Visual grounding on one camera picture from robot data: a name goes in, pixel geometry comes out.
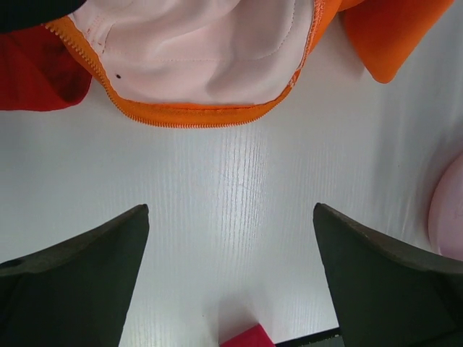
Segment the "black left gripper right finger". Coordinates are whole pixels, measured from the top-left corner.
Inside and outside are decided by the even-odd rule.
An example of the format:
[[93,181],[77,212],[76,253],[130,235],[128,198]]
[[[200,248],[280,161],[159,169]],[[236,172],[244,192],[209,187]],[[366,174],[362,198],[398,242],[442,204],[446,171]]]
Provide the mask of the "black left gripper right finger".
[[461,346],[462,262],[318,203],[313,225],[345,346]]

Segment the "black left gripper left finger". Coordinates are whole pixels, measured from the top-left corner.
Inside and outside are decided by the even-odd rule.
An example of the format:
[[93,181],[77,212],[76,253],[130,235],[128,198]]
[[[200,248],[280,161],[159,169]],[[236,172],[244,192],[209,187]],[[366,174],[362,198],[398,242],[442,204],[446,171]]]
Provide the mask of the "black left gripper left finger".
[[118,346],[148,240],[148,206],[1,264],[2,346]]

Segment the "red cloth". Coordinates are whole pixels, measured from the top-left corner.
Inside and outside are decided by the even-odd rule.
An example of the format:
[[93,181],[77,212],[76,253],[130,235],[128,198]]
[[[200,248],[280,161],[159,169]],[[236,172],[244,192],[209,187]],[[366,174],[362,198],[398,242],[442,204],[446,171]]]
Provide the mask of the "red cloth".
[[55,111],[80,103],[90,73],[43,26],[1,35],[1,110]]

